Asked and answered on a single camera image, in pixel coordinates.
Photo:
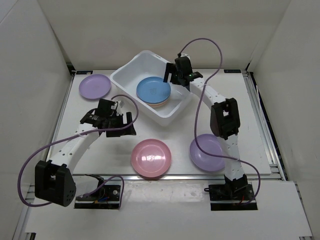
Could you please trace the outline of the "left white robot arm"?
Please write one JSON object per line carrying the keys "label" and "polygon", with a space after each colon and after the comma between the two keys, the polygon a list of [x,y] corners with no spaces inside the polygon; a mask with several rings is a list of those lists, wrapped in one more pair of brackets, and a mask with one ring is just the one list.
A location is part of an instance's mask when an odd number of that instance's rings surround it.
{"label": "left white robot arm", "polygon": [[73,172],[90,146],[102,135],[108,138],[135,136],[134,122],[137,116],[130,111],[121,112],[121,101],[100,99],[97,108],[89,110],[65,145],[47,161],[35,166],[35,197],[63,207],[70,205],[75,197],[91,196],[100,200],[105,195],[101,179],[74,180]]}

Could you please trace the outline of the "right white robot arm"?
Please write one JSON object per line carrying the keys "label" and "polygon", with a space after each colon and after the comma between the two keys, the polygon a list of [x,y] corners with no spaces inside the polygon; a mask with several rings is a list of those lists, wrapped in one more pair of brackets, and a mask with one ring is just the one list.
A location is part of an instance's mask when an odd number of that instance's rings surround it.
{"label": "right white robot arm", "polygon": [[210,129],[226,155],[223,158],[224,193],[230,200],[238,199],[248,180],[240,162],[238,133],[241,122],[236,99],[224,97],[205,83],[203,75],[193,71],[190,58],[180,53],[174,63],[166,64],[163,81],[186,88],[210,109]]}

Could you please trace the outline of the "purple plate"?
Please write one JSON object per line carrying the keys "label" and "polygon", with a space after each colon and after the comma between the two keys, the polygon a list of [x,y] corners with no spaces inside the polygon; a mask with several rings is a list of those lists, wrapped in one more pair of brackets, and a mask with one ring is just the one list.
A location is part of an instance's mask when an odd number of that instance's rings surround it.
{"label": "purple plate", "polygon": [[79,84],[79,94],[87,100],[97,100],[106,96],[112,87],[110,79],[103,74],[92,74]]}
{"label": "purple plate", "polygon": [[[222,156],[222,148],[218,138],[213,134],[201,134],[197,136],[199,146],[207,153]],[[202,152],[196,145],[195,139],[189,147],[189,154],[192,162],[201,170],[206,172],[217,172],[225,168],[222,158],[210,156]]]}

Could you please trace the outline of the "orange yellow plate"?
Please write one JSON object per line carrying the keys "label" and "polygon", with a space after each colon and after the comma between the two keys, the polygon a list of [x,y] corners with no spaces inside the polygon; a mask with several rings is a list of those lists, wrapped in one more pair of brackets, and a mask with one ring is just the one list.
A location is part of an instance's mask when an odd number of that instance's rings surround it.
{"label": "orange yellow plate", "polygon": [[148,106],[152,107],[152,106],[156,106],[156,105],[163,105],[166,104],[168,102],[169,98],[167,98],[166,100],[159,102],[159,103],[147,103]]}

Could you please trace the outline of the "blue plate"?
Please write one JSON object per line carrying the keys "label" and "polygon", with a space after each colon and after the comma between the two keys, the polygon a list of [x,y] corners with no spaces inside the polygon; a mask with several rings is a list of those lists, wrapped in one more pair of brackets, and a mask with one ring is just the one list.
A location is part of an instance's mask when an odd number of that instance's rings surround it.
{"label": "blue plate", "polygon": [[162,105],[166,104],[168,99],[169,99],[169,97],[166,98],[164,101],[157,102],[157,103],[150,103],[150,102],[146,102],[146,101],[143,101],[143,102],[145,104],[147,104],[148,106],[150,106],[150,107],[159,107],[159,106],[162,106]]}
{"label": "blue plate", "polygon": [[171,86],[161,77],[146,77],[138,83],[136,95],[146,103],[158,104],[169,98]]}

